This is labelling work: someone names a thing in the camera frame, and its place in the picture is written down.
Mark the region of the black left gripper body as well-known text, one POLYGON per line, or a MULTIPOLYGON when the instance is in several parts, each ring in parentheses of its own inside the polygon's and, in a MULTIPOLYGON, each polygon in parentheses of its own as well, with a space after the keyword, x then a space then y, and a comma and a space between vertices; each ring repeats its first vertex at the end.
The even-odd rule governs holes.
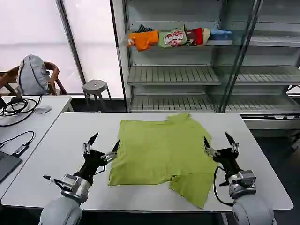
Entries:
POLYGON ((108 164, 108 158, 111 153, 103 153, 96 150, 90 150, 89 153, 83 153, 84 164, 79 171, 73 175, 86 180, 90 185, 93 184, 93 177, 99 173, 105 171, 105 167, 108 164))

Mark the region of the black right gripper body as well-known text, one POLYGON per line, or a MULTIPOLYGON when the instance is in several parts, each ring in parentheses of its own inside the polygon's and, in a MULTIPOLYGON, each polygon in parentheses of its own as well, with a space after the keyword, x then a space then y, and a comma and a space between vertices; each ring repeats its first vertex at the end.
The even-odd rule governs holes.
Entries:
POLYGON ((228 180, 233 175, 236 175, 238 172, 242 171, 236 161, 238 156, 239 151, 233 150, 232 148, 216 150, 213 160, 223 166, 225 171, 225 180, 228 180))

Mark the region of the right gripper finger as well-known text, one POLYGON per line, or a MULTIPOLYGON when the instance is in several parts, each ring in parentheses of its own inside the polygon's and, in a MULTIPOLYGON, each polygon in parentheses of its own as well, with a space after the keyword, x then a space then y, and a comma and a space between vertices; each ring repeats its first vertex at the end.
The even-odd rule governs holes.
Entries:
POLYGON ((221 155, 220 150, 213 149, 210 146, 210 144, 209 144, 208 140, 206 139, 206 137, 204 136, 203 138, 204 138, 204 151, 205 151, 205 153, 209 157, 211 157, 214 161, 218 161, 219 157, 221 155))
POLYGON ((239 153, 239 143, 236 142, 234 140, 234 138, 231 135, 229 135, 227 132, 225 133, 225 135, 226 135, 226 138, 227 138, 229 144, 231 145, 232 152, 239 153))

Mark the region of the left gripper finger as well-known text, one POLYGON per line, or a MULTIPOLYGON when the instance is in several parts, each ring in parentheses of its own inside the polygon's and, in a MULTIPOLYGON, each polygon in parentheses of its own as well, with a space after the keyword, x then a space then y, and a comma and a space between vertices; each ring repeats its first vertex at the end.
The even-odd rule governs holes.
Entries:
POLYGON ((112 151, 104 154, 103 156, 101 156, 100 158, 102 160, 104 160, 105 162, 111 162, 113 161, 116 157, 117 157, 117 151, 119 149, 119 143, 120 140, 118 140, 115 144, 115 146, 113 147, 112 151))
POLYGON ((84 154, 90 154, 91 146, 92 146, 93 143, 95 142, 97 136, 98 136, 98 132, 95 133, 92 137, 90 137, 89 140, 88 140, 87 142, 84 142, 84 143, 83 143, 83 153, 84 153, 84 154))

